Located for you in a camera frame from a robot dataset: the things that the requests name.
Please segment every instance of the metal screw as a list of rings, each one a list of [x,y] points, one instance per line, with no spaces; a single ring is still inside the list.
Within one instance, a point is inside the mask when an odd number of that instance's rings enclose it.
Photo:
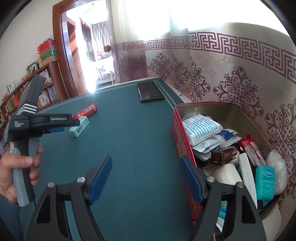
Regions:
[[[243,184],[242,182],[238,182],[238,183],[237,183],[237,186],[238,186],[239,188],[243,188],[243,187],[244,187],[244,184]]]
[[[207,177],[207,181],[213,183],[215,181],[215,178],[213,178],[213,177]]]
[[[79,177],[77,178],[77,182],[83,183],[85,181],[85,177]]]
[[[54,185],[55,185],[54,182],[50,182],[50,183],[47,184],[47,186],[48,186],[49,188],[54,187]]]

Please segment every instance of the gray curtain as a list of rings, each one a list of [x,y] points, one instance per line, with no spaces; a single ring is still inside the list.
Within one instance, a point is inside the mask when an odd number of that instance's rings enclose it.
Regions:
[[[94,40],[96,41],[97,52],[104,52],[104,46],[110,45],[108,22],[92,25]]]

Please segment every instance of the bookshelf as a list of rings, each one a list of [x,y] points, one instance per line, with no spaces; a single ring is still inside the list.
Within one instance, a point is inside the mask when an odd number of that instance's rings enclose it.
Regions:
[[[32,80],[34,75],[39,74],[46,77],[46,82],[43,86],[42,94],[39,96],[38,110],[45,109],[56,103],[68,99],[68,95],[59,71],[58,62],[51,62],[31,74],[19,86],[17,86],[8,98],[0,105],[0,116],[4,120],[0,127],[0,136],[3,135],[4,129],[8,120],[12,115],[16,114],[18,101],[23,89]]]

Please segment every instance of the greek key pattern border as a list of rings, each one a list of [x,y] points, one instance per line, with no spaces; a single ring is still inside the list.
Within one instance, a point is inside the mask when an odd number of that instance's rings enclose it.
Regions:
[[[265,66],[296,84],[296,55],[255,39],[215,32],[192,32],[189,36],[139,40],[111,46],[112,52],[138,48],[144,50],[189,49],[223,53]]]

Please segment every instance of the barcode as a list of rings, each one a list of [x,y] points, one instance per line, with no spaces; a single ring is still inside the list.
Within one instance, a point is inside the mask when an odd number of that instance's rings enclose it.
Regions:
[[[83,129],[83,126],[79,127],[79,128],[77,129],[77,133],[79,134],[79,132],[81,132],[82,129]]]

